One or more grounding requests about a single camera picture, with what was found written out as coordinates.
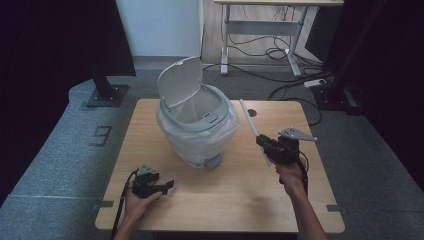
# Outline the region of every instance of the desk leg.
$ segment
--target desk leg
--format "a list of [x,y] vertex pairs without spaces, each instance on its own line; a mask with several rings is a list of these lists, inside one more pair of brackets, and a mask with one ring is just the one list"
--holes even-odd
[[227,24],[230,21],[230,5],[225,5],[225,20],[224,20],[224,46],[221,52],[221,75],[228,74],[228,29]]
[[297,22],[296,33],[293,36],[293,41],[290,45],[290,49],[285,50],[285,52],[287,54],[287,59],[289,60],[290,67],[292,68],[292,71],[293,71],[293,74],[294,74],[295,77],[300,77],[302,75],[302,73],[299,70],[299,66],[297,65],[297,61],[296,61],[296,57],[294,56],[294,52],[296,50],[297,42],[299,41],[300,33],[302,32],[302,27],[303,27],[307,12],[308,12],[308,6],[304,6],[300,20]]

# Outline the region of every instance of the white plastic bag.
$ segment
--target white plastic bag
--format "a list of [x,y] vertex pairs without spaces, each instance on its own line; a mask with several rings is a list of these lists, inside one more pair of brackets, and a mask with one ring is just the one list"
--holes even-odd
[[[208,87],[224,96],[218,88]],[[156,120],[159,127],[178,156],[189,166],[204,167],[207,160],[216,157],[226,148],[240,127],[236,109],[227,97],[225,100],[229,107],[227,116],[215,126],[201,132],[188,132],[178,128],[164,116],[158,105]]]

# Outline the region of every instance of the human hand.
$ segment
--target human hand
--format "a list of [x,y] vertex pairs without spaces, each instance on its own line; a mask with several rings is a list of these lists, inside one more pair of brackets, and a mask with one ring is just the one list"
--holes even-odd
[[157,200],[162,196],[162,192],[156,192],[147,198],[139,198],[137,195],[132,193],[133,181],[128,185],[128,189],[125,195],[125,216],[127,220],[131,222],[138,221],[146,211],[147,206],[154,200]]
[[[300,156],[299,159],[305,165],[306,160]],[[284,189],[289,196],[295,193],[305,192],[302,183],[302,171],[297,163],[279,165],[272,159],[270,161],[275,165],[275,171],[280,175],[280,180],[283,182]]]

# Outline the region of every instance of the blue base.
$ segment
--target blue base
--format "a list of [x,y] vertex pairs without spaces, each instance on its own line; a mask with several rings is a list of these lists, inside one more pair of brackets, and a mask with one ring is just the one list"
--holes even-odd
[[207,159],[205,161],[205,165],[208,168],[216,168],[216,166],[218,166],[222,162],[222,160],[224,160],[224,158],[221,156],[221,154],[218,154],[213,158]]

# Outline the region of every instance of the trash can lid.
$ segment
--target trash can lid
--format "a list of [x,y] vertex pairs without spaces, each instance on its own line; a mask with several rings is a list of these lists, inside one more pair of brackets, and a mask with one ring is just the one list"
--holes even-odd
[[159,75],[159,96],[168,107],[173,107],[200,90],[202,77],[202,62],[199,58],[190,57],[176,62]]

